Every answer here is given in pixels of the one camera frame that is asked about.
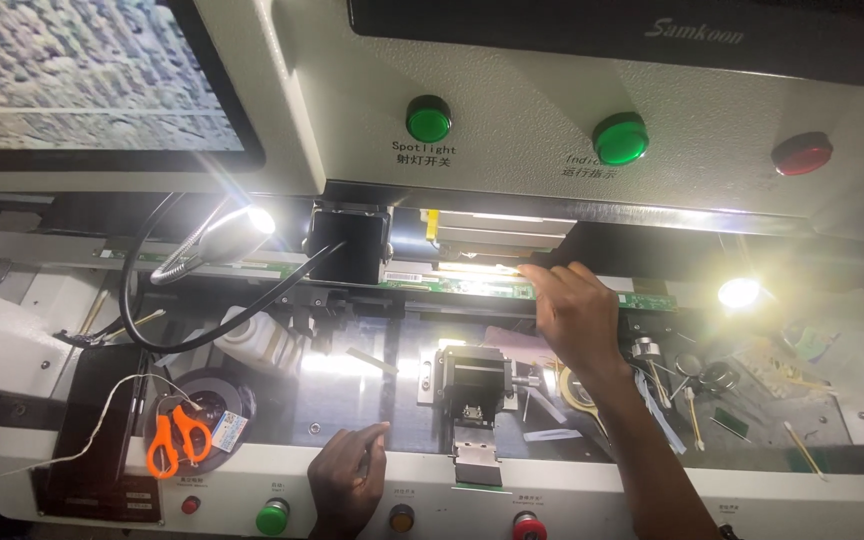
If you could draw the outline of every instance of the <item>red button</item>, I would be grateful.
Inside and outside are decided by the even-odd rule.
[[[824,166],[833,158],[833,143],[822,131],[799,133],[782,141],[772,151],[772,163],[778,174],[806,174]]]
[[[195,513],[196,510],[199,509],[199,505],[202,503],[198,497],[186,497],[182,502],[182,512],[186,514]]]
[[[523,512],[515,519],[515,525],[511,528],[511,538],[512,540],[546,540],[546,526],[536,519],[535,514]]]

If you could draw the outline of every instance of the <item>orange scissors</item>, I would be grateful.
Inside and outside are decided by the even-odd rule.
[[[181,405],[172,410],[171,421],[167,414],[156,415],[155,438],[151,440],[149,451],[145,454],[145,466],[149,469],[149,473],[159,480],[170,478],[179,470],[179,451],[172,445],[172,422],[182,434],[182,450],[193,465],[204,460],[212,448],[212,433],[209,428],[204,423],[189,418]],[[205,436],[205,448],[199,454],[196,454],[195,448],[192,447],[192,430],[200,430]],[[169,464],[165,471],[160,471],[156,466],[156,450],[159,448],[164,451],[166,462]]]

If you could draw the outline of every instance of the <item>circuit board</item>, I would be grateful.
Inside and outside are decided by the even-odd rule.
[[[101,259],[125,259],[126,251],[102,250],[95,253]],[[161,253],[139,253],[138,261],[143,263],[162,263],[167,255]],[[247,268],[268,272],[269,279],[288,276],[301,266],[296,262],[264,262],[241,260],[232,264],[220,265],[225,268]],[[536,291],[532,283],[523,280],[479,280],[443,277],[432,274],[406,274],[402,272],[386,272],[385,281],[378,284],[384,289],[411,289],[428,292],[450,292],[453,294],[469,294],[498,298],[518,298],[535,300]],[[678,312],[678,303],[674,296],[655,294],[637,294],[618,291],[618,307],[631,310],[649,310],[653,312]]]

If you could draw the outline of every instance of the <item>machine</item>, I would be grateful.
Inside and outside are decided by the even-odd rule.
[[[3,0],[17,208],[8,518],[303,538],[388,421],[363,537],[632,538],[517,270],[579,261],[724,537],[864,538],[864,9]]]

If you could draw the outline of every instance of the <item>green push button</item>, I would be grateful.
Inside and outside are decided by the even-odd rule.
[[[451,127],[449,105],[439,96],[418,96],[405,111],[405,129],[418,142],[439,142]]]
[[[282,498],[270,498],[255,516],[255,526],[259,533],[267,536],[282,534],[288,523],[289,504]]]
[[[592,145],[603,166],[629,165],[649,147],[645,121],[634,112],[613,114],[595,126]]]

